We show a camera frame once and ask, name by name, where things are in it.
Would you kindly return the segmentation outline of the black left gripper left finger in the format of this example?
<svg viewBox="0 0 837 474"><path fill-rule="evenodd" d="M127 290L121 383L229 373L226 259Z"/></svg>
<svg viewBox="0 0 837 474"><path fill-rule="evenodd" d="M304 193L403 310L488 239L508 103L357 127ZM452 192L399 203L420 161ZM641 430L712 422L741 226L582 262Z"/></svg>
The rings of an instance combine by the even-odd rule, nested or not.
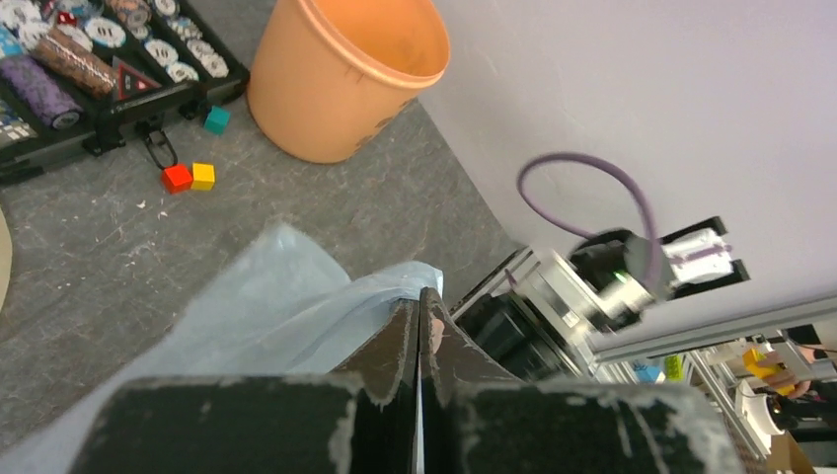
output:
<svg viewBox="0 0 837 474"><path fill-rule="evenodd" d="M352 473L415 473L419 303L401 299L386 323L335 368L360 376L351 439Z"/></svg>

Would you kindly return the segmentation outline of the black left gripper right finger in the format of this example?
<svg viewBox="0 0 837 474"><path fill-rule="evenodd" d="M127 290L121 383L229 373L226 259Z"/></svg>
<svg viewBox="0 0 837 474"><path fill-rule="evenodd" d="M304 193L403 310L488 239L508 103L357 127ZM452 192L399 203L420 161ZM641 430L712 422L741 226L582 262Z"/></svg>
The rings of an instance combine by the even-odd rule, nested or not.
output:
<svg viewBox="0 0 837 474"><path fill-rule="evenodd" d="M455 324L436 289L424 288L418 305L424 471L467 473L479 443L473 397L519 379Z"/></svg>

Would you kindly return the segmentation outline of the light blue plastic bag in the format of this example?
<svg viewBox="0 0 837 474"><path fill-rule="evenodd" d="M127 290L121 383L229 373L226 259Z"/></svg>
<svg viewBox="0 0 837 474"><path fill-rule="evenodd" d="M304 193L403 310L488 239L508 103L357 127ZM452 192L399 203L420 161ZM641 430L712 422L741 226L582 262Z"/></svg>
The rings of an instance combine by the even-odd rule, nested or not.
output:
<svg viewBox="0 0 837 474"><path fill-rule="evenodd" d="M380 330L392 305L441 289L441 270L409 261L351 279L288 225L260 237L156 346L1 458L5 473L64 473L95 416L125 382L160 375L324 373Z"/></svg>

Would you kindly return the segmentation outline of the orange plastic trash bin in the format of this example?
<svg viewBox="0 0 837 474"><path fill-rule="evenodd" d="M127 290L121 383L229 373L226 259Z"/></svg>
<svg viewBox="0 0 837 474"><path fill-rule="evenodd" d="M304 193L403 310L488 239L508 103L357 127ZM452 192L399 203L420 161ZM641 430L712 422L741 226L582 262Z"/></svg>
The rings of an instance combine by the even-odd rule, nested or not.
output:
<svg viewBox="0 0 837 474"><path fill-rule="evenodd" d="M433 86L449 61L449 37L430 1L279 1L247 101L284 152L335 164Z"/></svg>

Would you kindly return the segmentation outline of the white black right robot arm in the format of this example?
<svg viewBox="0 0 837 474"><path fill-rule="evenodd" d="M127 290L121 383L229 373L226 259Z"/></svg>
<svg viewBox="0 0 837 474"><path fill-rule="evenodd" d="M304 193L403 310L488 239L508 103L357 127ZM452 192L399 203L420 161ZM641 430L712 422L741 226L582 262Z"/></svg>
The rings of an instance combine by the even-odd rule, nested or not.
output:
<svg viewBox="0 0 837 474"><path fill-rule="evenodd" d="M654 305L750 279L715 216L655 244L627 229L583 241L567 257L549 253L503 295L534 326L566 339L612 334L638 324Z"/></svg>

